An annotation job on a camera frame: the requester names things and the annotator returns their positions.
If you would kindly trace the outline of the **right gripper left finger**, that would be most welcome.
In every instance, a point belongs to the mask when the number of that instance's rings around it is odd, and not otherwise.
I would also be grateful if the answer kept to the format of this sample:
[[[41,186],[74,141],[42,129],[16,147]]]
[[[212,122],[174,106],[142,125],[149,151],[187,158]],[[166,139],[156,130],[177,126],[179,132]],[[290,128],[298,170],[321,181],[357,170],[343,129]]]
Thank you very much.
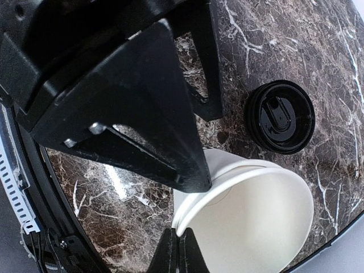
[[[158,21],[60,93],[31,136],[185,193],[211,179],[172,30]]]

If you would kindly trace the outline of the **white paper coffee cup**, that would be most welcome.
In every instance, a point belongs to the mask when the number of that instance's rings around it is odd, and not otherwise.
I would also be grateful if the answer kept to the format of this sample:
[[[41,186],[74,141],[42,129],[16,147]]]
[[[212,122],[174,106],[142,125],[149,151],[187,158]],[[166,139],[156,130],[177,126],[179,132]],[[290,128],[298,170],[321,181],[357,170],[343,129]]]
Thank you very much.
[[[273,162],[204,151],[212,187],[174,191],[172,227],[191,228],[210,272],[280,272],[308,238],[314,203],[307,182]]]

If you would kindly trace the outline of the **black plastic cup lids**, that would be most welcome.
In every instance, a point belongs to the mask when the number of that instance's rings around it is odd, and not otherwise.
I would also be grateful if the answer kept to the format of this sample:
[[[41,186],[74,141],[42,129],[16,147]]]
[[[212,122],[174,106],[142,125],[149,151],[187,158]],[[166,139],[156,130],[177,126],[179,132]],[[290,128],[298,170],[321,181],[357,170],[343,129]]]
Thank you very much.
[[[292,155],[307,146],[315,130],[315,110],[303,88],[276,80],[253,90],[244,107],[252,140],[271,152]]]

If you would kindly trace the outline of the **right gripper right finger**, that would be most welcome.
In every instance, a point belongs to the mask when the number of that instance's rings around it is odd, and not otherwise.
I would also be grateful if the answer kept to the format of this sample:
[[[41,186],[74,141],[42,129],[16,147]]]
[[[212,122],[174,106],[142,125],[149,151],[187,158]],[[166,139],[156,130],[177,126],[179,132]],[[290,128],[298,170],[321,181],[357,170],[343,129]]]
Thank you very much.
[[[208,273],[208,267],[204,261],[193,230],[187,228],[183,232],[183,235],[177,236],[176,229],[165,229],[147,272]]]

